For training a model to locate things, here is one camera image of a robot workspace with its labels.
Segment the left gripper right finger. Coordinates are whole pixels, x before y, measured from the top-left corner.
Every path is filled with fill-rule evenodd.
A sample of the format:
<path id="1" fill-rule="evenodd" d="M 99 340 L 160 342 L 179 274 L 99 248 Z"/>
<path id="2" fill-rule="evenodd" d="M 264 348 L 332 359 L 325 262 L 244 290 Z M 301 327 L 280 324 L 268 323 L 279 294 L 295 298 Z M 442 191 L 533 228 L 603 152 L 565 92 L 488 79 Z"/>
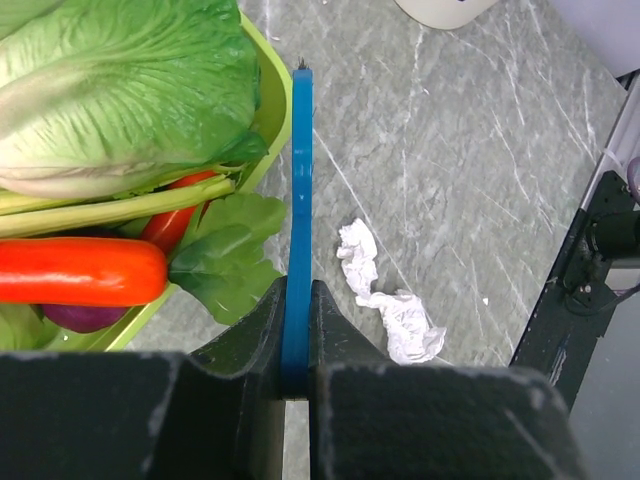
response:
<path id="1" fill-rule="evenodd" d="M 315 479 L 581 479 L 561 395 L 511 367 L 401 366 L 339 311 L 322 281 L 310 313 Z"/>

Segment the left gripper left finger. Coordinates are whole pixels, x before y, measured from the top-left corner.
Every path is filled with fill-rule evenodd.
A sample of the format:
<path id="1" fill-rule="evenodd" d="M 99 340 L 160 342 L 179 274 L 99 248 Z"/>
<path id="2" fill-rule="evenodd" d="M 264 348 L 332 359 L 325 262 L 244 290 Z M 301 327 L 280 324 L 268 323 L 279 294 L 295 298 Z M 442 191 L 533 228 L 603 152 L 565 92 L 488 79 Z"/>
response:
<path id="1" fill-rule="evenodd" d="M 286 282 L 191 354 L 5 352 L 5 479 L 278 479 Z"/>

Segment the blue hand brush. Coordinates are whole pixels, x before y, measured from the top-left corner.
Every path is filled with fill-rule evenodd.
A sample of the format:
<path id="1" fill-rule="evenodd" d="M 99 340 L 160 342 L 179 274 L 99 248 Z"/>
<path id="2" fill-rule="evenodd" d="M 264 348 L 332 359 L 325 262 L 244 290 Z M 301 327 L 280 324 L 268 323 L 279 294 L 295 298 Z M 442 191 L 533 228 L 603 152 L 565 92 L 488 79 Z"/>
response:
<path id="1" fill-rule="evenodd" d="M 292 79 L 292 219 L 280 373 L 282 396 L 301 399 L 307 395 L 310 348 L 313 71 L 301 60 Z"/>

